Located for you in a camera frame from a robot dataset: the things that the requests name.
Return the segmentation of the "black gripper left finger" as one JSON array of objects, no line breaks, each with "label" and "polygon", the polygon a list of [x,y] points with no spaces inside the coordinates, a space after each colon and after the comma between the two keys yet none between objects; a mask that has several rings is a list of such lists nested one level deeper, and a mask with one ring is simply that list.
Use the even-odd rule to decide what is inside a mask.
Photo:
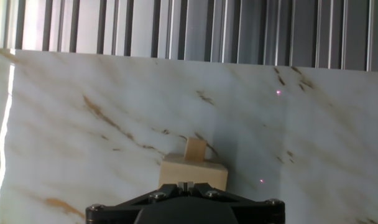
[{"label": "black gripper left finger", "polygon": [[182,196],[187,184],[163,184],[159,189],[114,206],[99,203],[85,210],[86,224],[135,223],[140,212],[147,206]]}]

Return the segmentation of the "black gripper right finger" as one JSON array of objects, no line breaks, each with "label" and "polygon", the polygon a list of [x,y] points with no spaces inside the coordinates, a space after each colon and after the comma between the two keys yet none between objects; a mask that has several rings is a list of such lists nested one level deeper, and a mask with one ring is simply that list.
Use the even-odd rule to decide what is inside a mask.
[{"label": "black gripper right finger", "polygon": [[185,192],[191,197],[227,206],[238,223],[285,223],[285,203],[277,198],[257,202],[214,188],[208,183],[193,182],[185,183]]}]

